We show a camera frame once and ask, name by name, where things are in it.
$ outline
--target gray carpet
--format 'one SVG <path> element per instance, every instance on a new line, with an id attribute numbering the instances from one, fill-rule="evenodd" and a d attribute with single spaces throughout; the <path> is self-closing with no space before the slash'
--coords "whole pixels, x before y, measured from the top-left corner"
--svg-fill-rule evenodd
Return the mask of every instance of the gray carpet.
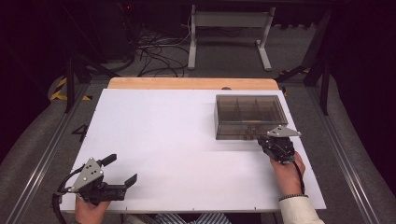
<path id="1" fill-rule="evenodd" d="M 198 36 L 196 68 L 185 70 L 185 77 L 277 77 L 284 69 L 300 64 L 315 28 L 290 28 L 280 30 L 272 28 L 267 40 L 267 53 L 273 66 L 272 72 L 264 72 L 259 53 L 254 45 L 260 30 L 246 29 L 235 38 L 205 31 Z M 162 54 L 187 62 L 187 54 L 180 49 L 165 48 Z M 144 58 L 128 69 L 119 72 L 124 77 L 135 77 L 144 65 Z M 163 64 L 153 62 L 150 69 Z M 150 76 L 172 76 L 170 71 Z M 332 142 L 323 127 L 321 114 L 316 110 L 309 91 L 301 83 L 304 75 L 279 84 L 287 89 L 286 100 L 296 127 L 303 133 L 302 141 L 308 158 L 318 177 L 326 210 L 319 210 L 319 216 L 326 223 L 364 223 L 361 210 L 356 203 L 343 170 L 335 156 Z M 57 147 L 48 171 L 46 172 L 33 200 L 30 202 L 21 223 L 57 223 L 53 215 L 50 197 L 60 182 L 70 172 L 81 143 L 79 135 L 73 135 L 82 124 L 89 124 L 97 101 L 107 81 L 104 77 L 95 77 L 86 95 L 92 95 L 91 101 L 79 102 L 73 118 L 66 126 L 60 145 Z M 30 174 L 38 164 L 44 150 L 64 115 L 65 101 L 52 101 L 51 105 L 30 125 L 21 136 L 0 166 L 0 223 L 6 223 L 14 205 L 19 199 Z M 371 202 L 379 223 L 396 223 L 396 200 L 388 186 L 374 168 L 359 137 L 356 135 L 347 113 L 339 100 L 336 85 L 332 80 L 329 96 L 329 120 L 332 122 L 346 154 L 353 164 L 368 200 Z M 276 213 L 277 223 L 281 222 Z M 73 216 L 65 215 L 71 221 Z M 276 223 L 272 214 L 262 214 L 263 223 Z M 106 214 L 104 223 L 120 223 L 119 215 Z"/>

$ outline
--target white metal stand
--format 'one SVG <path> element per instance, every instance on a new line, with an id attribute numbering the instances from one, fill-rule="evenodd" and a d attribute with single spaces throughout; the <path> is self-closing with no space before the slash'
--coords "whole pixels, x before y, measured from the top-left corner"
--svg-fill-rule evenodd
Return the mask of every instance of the white metal stand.
<path id="1" fill-rule="evenodd" d="M 265 51 L 265 41 L 270 31 L 275 8 L 269 12 L 207 12 L 196 11 L 195 5 L 191 9 L 191 44 L 189 54 L 189 69 L 195 68 L 195 55 L 197 48 L 196 27 L 259 27 L 263 28 L 262 39 L 257 40 L 257 48 L 262 58 L 265 71 L 271 71 L 271 64 Z"/>

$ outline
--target human hand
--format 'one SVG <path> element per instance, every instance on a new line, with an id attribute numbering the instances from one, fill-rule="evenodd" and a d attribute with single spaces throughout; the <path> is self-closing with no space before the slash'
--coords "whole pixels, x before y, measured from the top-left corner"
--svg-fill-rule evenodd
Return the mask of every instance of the human hand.
<path id="1" fill-rule="evenodd" d="M 76 196 L 76 221 L 82 224 L 101 224 L 109 205 L 110 202 L 101 202 L 95 206 Z"/>
<path id="2" fill-rule="evenodd" d="M 294 153 L 294 158 L 301 174 L 304 175 L 305 165 L 298 152 Z M 277 184 L 283 196 L 290 194 L 301 194 L 300 177 L 294 164 L 281 164 L 271 159 L 271 164 L 276 174 Z"/>

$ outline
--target white board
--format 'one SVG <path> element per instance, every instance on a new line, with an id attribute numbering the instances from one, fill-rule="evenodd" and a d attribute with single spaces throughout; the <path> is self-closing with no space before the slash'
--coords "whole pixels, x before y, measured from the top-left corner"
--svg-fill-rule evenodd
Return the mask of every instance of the white board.
<path id="1" fill-rule="evenodd" d="M 115 213 L 267 212 L 279 209 L 281 193 L 269 158 L 257 141 L 216 140 L 217 94 L 278 95 L 288 127 L 296 130 L 281 91 L 104 90 L 73 169 L 89 157 L 116 153 L 104 181 L 137 182 Z M 292 137 L 306 171 L 305 193 L 326 208 L 299 137 Z M 67 186 L 72 186 L 75 178 Z M 74 194 L 61 210 L 73 212 Z"/>

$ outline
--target sleeve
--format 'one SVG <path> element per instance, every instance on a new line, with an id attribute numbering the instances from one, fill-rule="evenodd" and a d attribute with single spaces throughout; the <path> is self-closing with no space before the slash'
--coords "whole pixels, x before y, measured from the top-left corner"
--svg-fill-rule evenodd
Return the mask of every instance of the sleeve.
<path id="1" fill-rule="evenodd" d="M 307 197 L 293 197 L 279 202 L 285 224 L 324 224 Z"/>

